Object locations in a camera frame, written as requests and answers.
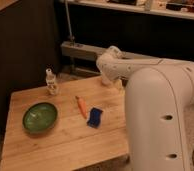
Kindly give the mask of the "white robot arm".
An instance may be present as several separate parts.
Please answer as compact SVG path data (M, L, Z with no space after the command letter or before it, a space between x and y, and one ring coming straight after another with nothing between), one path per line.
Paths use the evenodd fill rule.
M194 62L127 59L115 46L96 60L105 79L126 79L125 119L133 171L191 171L184 108L194 103Z

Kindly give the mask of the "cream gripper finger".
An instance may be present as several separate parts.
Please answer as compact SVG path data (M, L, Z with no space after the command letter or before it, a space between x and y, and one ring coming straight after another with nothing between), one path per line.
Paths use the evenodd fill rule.
M118 80L115 81L114 86L115 86L115 88L118 91L123 91L124 90L124 87L122 85L122 81L120 79L118 79Z

